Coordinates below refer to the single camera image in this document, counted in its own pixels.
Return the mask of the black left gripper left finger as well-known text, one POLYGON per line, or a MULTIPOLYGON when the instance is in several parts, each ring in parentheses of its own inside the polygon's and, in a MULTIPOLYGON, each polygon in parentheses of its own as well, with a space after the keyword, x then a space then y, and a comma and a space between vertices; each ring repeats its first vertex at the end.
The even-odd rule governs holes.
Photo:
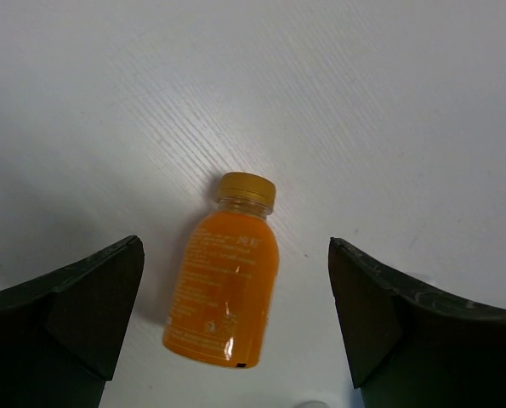
POLYGON ((139 237, 0 291, 0 407, 97 407, 143 274, 139 237))

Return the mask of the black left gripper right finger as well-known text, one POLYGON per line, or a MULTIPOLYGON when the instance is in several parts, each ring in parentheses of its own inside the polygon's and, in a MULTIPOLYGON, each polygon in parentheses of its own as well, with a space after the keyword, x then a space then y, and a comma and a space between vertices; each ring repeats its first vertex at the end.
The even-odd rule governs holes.
POLYGON ((442 291, 333 238, 330 277, 367 407, 506 407, 506 309, 442 291))

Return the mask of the orange juice bottle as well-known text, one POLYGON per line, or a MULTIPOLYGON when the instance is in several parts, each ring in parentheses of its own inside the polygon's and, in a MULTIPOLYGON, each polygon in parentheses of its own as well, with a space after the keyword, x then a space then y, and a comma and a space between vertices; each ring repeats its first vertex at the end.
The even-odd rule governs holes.
POLYGON ((191 360, 252 368, 260 360, 279 268, 267 218, 275 185, 251 173, 227 173, 213 210, 187 241, 163 345, 191 360))

